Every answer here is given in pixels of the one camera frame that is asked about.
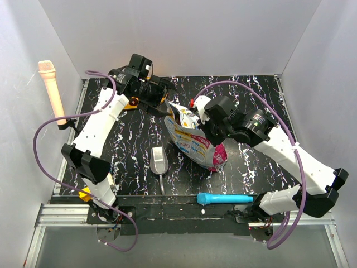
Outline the pet food bag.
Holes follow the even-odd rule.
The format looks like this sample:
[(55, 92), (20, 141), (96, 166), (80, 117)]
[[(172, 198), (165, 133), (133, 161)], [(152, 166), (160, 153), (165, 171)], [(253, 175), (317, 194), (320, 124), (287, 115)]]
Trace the pet food bag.
[(199, 129), (199, 117), (187, 107), (165, 101), (168, 116), (164, 123), (173, 143), (193, 162), (213, 172), (227, 162), (227, 153), (223, 143), (214, 146)]

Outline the metal food scoop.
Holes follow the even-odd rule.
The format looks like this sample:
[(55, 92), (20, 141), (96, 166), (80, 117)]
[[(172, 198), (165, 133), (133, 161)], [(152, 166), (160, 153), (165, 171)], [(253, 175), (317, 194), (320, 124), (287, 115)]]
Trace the metal food scoop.
[(150, 169), (159, 176), (161, 194), (165, 195), (163, 175), (168, 171), (168, 158), (162, 146), (151, 148)]

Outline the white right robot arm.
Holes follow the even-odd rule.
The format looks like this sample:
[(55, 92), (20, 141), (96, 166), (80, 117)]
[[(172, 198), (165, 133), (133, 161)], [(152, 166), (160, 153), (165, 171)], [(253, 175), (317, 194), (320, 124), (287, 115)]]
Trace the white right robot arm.
[(252, 206), (257, 221), (265, 222), (272, 215), (300, 208), (309, 216), (321, 218), (336, 204), (348, 172), (332, 169), (292, 145), (282, 127), (263, 110), (243, 113), (226, 96), (200, 96), (194, 106), (199, 112), (200, 128), (213, 145), (227, 138), (244, 143), (270, 157), (299, 181), (291, 189), (259, 195)]

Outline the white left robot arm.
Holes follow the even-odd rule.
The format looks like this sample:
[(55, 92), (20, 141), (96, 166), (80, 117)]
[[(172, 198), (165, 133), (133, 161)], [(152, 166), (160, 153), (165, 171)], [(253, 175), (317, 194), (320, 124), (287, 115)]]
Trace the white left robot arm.
[(168, 113), (159, 106), (175, 85), (164, 78), (148, 75), (128, 66), (112, 69), (102, 85), (98, 101), (87, 122), (72, 144), (64, 144), (61, 153), (67, 163), (82, 178), (92, 195), (90, 207), (106, 223), (118, 219), (117, 198), (113, 193), (108, 175), (111, 164), (101, 158), (104, 144), (119, 114), (131, 98), (138, 98), (138, 108), (156, 117)]

